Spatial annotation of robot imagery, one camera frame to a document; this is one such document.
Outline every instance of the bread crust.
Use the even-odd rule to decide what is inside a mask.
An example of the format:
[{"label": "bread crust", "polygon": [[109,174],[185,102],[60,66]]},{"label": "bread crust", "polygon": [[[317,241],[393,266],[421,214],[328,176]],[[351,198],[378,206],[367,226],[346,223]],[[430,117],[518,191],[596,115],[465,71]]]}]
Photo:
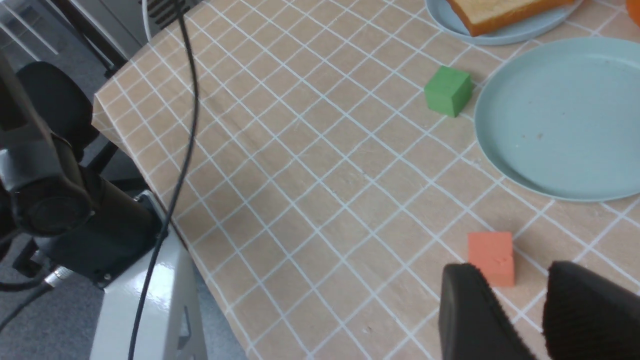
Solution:
[{"label": "bread crust", "polygon": [[523,21],[529,17],[538,15],[545,11],[549,11],[553,8],[557,8],[562,5],[573,4],[574,0],[538,0],[528,5],[525,5],[517,10],[502,14],[499,17],[485,20],[479,24],[471,23],[471,20],[467,14],[462,10],[462,7],[456,0],[447,0],[451,5],[451,8],[456,15],[462,20],[467,30],[472,37],[478,37],[483,34],[492,33],[498,29],[504,28],[515,24],[516,22]]}]

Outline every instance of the white metal stand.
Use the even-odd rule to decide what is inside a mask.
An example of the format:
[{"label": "white metal stand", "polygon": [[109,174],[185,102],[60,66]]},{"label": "white metal stand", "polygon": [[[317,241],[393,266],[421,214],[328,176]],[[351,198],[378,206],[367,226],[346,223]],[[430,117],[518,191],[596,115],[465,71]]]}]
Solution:
[{"label": "white metal stand", "polygon": [[[157,213],[164,212],[151,192]],[[91,360],[127,359],[133,320],[151,254],[143,256],[104,289]],[[135,359],[206,360],[193,263],[170,226],[151,278],[140,322]]]}]

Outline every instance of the beige tablecloth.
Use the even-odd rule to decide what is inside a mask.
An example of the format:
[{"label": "beige tablecloth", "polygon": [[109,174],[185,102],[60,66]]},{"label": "beige tablecloth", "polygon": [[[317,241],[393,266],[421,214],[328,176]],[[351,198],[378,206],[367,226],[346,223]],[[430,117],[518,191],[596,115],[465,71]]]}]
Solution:
[{"label": "beige tablecloth", "polygon": [[[474,103],[505,61],[569,37],[640,41],[623,0],[585,3],[527,43],[469,46],[424,0],[212,0],[189,13],[202,89],[175,223],[251,359],[438,359],[440,276],[466,234],[511,231],[496,289],[540,358],[546,268],[572,259],[640,290],[638,198],[567,204],[492,168]],[[472,74],[456,119],[427,109],[440,65]],[[191,79],[176,25],[95,99],[94,124],[166,204],[184,157]]]}]

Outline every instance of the metal connector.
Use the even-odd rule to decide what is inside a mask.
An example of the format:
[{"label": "metal connector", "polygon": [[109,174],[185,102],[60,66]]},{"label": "metal connector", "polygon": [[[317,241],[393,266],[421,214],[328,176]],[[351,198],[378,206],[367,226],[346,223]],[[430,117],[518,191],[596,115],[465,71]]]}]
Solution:
[{"label": "metal connector", "polygon": [[73,271],[65,268],[64,266],[58,266],[49,276],[44,279],[44,282],[49,284],[52,288],[60,285],[64,280],[67,280],[71,275],[73,275]]}]

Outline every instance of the green cube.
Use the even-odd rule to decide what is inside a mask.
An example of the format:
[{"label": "green cube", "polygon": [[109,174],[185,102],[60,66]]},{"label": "green cube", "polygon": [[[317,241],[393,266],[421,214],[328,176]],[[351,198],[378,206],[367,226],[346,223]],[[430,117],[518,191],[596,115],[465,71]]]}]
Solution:
[{"label": "green cube", "polygon": [[468,72],[441,66],[424,87],[429,109],[457,117],[471,99],[473,84]]}]

